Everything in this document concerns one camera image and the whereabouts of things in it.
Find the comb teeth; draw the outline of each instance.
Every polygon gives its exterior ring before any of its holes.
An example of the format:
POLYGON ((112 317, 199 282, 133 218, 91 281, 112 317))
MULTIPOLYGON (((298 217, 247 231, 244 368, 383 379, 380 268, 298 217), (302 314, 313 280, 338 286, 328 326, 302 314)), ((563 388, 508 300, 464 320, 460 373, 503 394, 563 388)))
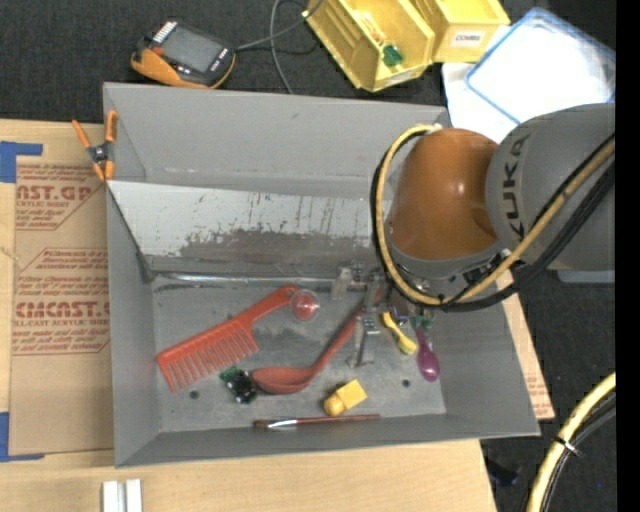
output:
POLYGON ((196 334, 156 356, 171 391, 189 386, 258 351, 251 329, 263 316, 290 303, 298 290, 286 285, 235 317, 196 334))
POLYGON ((225 325, 197 346, 180 344, 158 354, 156 360, 171 391, 184 389, 258 351, 253 336, 240 325, 225 325))

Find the digital device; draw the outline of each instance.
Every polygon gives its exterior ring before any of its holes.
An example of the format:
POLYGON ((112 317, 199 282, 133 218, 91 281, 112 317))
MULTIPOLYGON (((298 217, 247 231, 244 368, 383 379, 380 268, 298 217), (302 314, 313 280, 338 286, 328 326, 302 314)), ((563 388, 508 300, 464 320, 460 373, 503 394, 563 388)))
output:
POLYGON ((175 19, 145 34, 131 56, 138 73, 177 87, 215 89, 234 63, 231 44, 175 19))

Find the black carpet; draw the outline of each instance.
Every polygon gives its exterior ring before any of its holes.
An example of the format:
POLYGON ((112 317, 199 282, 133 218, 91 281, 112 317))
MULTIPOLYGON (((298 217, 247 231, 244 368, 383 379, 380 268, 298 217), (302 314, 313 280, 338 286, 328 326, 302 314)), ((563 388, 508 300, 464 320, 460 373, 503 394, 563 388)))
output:
MULTIPOLYGON (((3 1, 0 117, 102 122, 101 88, 105 81, 146 81, 130 68, 129 56, 138 38, 157 23, 177 16, 241 45, 268 35, 272 3, 3 1)), ((613 0, 505 0, 503 5, 513 22, 534 5, 547 8, 616 50, 613 0)), ((282 2, 276 31, 297 21, 302 7, 295 0, 282 2)), ((278 38, 276 47, 294 94, 446 105, 438 65, 417 80, 370 94, 354 89, 304 24, 278 38)), ((268 49, 247 51, 241 57, 225 89, 287 94, 268 49)), ((520 298, 557 418, 542 423, 541 437, 482 443, 491 464, 517 471, 515 483, 495 487, 501 512, 519 510, 561 425, 585 394, 616 368, 614 285, 567 285, 547 272, 523 287, 520 298)), ((551 510, 617 510, 615 419, 588 438, 581 449, 585 456, 567 463, 551 510)))

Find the blue tape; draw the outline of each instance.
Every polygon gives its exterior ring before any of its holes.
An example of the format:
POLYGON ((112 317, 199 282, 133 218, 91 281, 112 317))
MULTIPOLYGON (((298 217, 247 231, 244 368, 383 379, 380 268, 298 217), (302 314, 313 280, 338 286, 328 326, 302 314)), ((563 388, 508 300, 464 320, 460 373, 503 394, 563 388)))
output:
POLYGON ((9 413, 0 412, 0 462, 11 462, 12 460, 36 460, 44 455, 15 455, 9 457, 9 413))
POLYGON ((16 182, 16 158, 42 155, 42 144, 0 141, 0 182, 16 182))

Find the yellow container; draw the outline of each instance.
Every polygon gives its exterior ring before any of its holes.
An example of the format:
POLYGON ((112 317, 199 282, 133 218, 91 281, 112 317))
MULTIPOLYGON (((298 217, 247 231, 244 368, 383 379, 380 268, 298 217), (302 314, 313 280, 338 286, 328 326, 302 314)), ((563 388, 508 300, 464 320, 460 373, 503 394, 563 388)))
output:
POLYGON ((411 0, 436 34, 434 62, 477 62, 511 20, 498 0, 411 0))
POLYGON ((435 34, 410 0, 324 0, 307 23, 359 89, 415 79, 433 63, 435 34))

